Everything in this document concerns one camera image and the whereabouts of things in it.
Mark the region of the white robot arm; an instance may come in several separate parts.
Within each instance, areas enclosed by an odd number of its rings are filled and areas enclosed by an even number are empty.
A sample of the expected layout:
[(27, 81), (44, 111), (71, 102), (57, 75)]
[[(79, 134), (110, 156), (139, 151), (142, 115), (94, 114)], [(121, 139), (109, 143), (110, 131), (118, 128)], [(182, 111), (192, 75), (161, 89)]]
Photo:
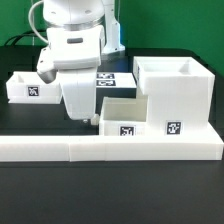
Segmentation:
[(104, 58), (125, 51), (115, 0), (39, 0), (46, 34), (35, 34), (41, 50), (37, 74), (58, 80), (68, 116), (88, 120), (96, 111), (96, 75)]

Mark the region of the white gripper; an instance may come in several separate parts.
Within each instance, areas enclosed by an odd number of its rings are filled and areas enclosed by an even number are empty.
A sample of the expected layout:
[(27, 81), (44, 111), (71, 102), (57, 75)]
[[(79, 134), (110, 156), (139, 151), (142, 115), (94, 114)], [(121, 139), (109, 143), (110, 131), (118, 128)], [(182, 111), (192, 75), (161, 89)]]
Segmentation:
[(67, 114), (72, 120), (91, 119), (96, 108), (96, 68), (62, 70), (57, 78)]

